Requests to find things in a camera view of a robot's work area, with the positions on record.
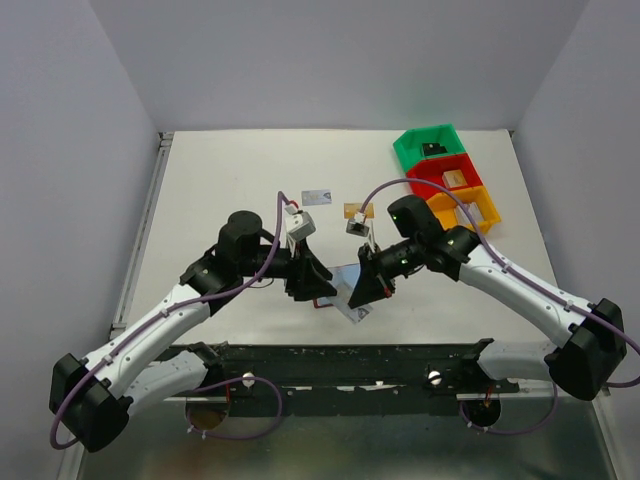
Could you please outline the gold credit card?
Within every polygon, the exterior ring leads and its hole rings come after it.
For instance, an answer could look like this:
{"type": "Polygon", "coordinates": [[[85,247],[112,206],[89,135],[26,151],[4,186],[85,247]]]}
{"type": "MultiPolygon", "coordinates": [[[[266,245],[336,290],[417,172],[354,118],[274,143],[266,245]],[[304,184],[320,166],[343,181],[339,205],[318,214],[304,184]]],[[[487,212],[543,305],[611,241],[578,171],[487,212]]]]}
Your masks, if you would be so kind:
{"type": "MultiPolygon", "coordinates": [[[[361,203],[345,203],[343,205],[343,216],[345,219],[353,219],[356,214],[360,212],[362,208],[361,203]]],[[[364,214],[368,219],[373,219],[375,217],[374,205],[369,202],[366,205],[364,210],[364,214]]]]}

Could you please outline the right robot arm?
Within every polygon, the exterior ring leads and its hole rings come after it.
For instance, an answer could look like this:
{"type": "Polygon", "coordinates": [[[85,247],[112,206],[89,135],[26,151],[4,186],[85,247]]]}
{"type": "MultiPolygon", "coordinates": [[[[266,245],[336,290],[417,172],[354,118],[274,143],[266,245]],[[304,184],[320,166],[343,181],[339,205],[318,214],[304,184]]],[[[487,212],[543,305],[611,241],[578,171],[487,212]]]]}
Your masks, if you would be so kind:
{"type": "Polygon", "coordinates": [[[480,392],[495,380],[552,381],[566,393],[593,400],[626,355],[620,307],[561,292],[485,247],[464,227],[444,228],[427,202],[407,195],[387,209],[402,242],[358,251],[360,274],[348,305],[355,309],[391,297],[395,278],[417,268],[442,273],[493,297],[540,330],[546,341],[509,346],[492,341],[464,362],[460,379],[480,392]]]}

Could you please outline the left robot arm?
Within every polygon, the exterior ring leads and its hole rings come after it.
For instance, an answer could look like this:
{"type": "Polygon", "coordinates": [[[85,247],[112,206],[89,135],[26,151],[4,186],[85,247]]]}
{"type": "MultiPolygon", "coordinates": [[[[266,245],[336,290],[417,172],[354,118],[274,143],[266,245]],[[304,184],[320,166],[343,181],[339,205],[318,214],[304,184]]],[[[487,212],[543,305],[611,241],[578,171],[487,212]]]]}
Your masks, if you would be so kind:
{"type": "Polygon", "coordinates": [[[172,361],[157,359],[262,278],[283,280],[286,294],[297,302],[334,295],[331,273],[307,243],[315,230],[310,214],[292,204],[279,211],[274,233],[254,212],[232,213],[217,242],[142,319],[82,358],[68,353],[54,364],[51,446],[64,449],[57,431],[65,426],[73,436],[69,446],[81,444],[94,453],[115,440],[142,407],[183,391],[214,393],[222,372],[205,348],[172,361]]]}

